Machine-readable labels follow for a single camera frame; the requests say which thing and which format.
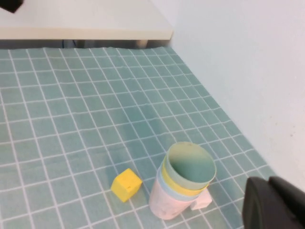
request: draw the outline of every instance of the white wall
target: white wall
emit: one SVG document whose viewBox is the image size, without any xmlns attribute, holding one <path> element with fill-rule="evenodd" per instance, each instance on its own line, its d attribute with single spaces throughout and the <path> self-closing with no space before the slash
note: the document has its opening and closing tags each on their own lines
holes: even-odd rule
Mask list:
<svg viewBox="0 0 305 229">
<path fill-rule="evenodd" d="M 176 24 L 182 0 L 151 0 L 151 2 L 172 26 Z"/>
<path fill-rule="evenodd" d="M 175 51 L 275 172 L 305 190 L 305 1 L 182 0 L 173 20 Z"/>
</svg>

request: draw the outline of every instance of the table leg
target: table leg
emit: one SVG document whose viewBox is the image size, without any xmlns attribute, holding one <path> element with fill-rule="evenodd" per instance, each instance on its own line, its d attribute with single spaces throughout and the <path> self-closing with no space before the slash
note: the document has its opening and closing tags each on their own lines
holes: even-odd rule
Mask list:
<svg viewBox="0 0 305 229">
<path fill-rule="evenodd" d="M 138 40 L 138 41 L 136 41 L 136 47 L 139 49 L 145 49 L 147 42 L 148 42 L 148 40 Z"/>
</svg>

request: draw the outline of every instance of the yellow cup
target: yellow cup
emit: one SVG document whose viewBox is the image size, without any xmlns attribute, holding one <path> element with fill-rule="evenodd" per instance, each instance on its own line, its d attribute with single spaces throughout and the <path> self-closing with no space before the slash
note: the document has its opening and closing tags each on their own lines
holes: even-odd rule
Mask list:
<svg viewBox="0 0 305 229">
<path fill-rule="evenodd" d="M 165 169 L 165 166 L 164 166 L 164 161 L 162 162 L 162 177 L 165 181 L 165 183 L 171 188 L 173 189 L 174 191 L 182 194 L 182 195 L 185 195 L 185 196 L 196 196 L 198 194 L 200 194 L 205 188 L 208 187 L 208 185 L 206 185 L 205 187 L 203 187 L 202 189 L 197 189 L 197 190 L 192 190 L 192 189 L 187 189 L 187 188 L 184 188 L 180 185 L 178 185 L 177 183 L 175 183 L 171 178 L 170 176 L 168 175 L 166 169 Z"/>
</svg>

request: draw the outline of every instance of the black object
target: black object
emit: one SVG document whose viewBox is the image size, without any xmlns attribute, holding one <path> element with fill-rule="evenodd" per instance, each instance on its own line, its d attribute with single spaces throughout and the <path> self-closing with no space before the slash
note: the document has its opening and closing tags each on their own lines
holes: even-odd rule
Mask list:
<svg viewBox="0 0 305 229">
<path fill-rule="evenodd" d="M 244 229 L 305 229 L 305 193 L 280 177 L 247 180 Z"/>
<path fill-rule="evenodd" d="M 0 0 L 0 7 L 14 13 L 23 4 L 23 0 Z"/>
</svg>

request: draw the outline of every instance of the cup rim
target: cup rim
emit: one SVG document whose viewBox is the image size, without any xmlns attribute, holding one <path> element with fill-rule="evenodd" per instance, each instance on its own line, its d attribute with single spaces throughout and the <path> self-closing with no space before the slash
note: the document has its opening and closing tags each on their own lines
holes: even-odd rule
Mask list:
<svg viewBox="0 0 305 229">
<path fill-rule="evenodd" d="M 178 174 L 177 171 L 171 165 L 170 160 L 169 160 L 171 149 L 173 147 L 175 147 L 176 145 L 178 145 L 178 144 L 185 144 L 185 143 L 191 144 L 193 147 L 196 147 L 196 148 L 200 149 L 212 161 L 213 167 L 214 167 L 214 173 L 213 173 L 213 176 L 208 181 L 205 181 L 205 182 L 195 182 L 195 181 L 188 180 L 188 179 L 184 178 L 183 176 L 181 176 L 180 174 Z M 174 172 L 174 174 L 177 176 L 177 179 L 175 179 L 175 177 L 172 177 L 172 179 L 177 184 L 179 184 L 180 186 L 182 186 L 184 188 L 188 188 L 188 189 L 201 189 L 204 186 L 208 185 L 215 178 L 215 176 L 216 176 L 217 168 L 216 168 L 216 164 L 215 164 L 212 156 L 204 148 L 202 148 L 200 145 L 197 145 L 195 143 L 192 143 L 192 142 L 177 142 L 177 143 L 174 143 L 168 149 L 168 152 L 167 152 L 165 158 L 166 158 L 166 160 L 164 161 L 164 163 L 166 163 L 168 165 L 169 169 L 172 170 Z"/>
</svg>

